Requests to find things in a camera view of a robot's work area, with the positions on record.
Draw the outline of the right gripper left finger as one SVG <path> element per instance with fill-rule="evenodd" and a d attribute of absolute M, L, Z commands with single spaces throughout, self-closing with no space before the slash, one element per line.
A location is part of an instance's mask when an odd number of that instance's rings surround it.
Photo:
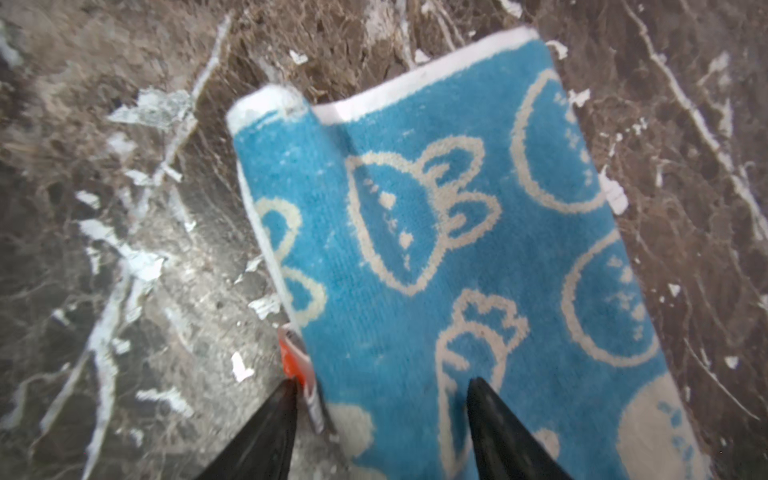
<path fill-rule="evenodd" d="M 298 415 L 296 379 L 285 379 L 264 401 L 199 480 L 286 480 Z"/>

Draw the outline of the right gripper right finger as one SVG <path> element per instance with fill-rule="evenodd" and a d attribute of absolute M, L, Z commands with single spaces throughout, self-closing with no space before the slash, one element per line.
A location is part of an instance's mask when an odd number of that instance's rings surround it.
<path fill-rule="evenodd" d="M 483 378 L 470 380 L 466 407 L 481 480 L 570 478 Z"/>

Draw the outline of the blue patterned cloth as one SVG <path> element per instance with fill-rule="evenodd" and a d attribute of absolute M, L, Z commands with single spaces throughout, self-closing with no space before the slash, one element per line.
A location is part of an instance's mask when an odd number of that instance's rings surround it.
<path fill-rule="evenodd" d="M 707 479 L 547 45 L 227 113 L 249 221 L 353 479 L 474 479 L 485 379 L 575 479 Z"/>

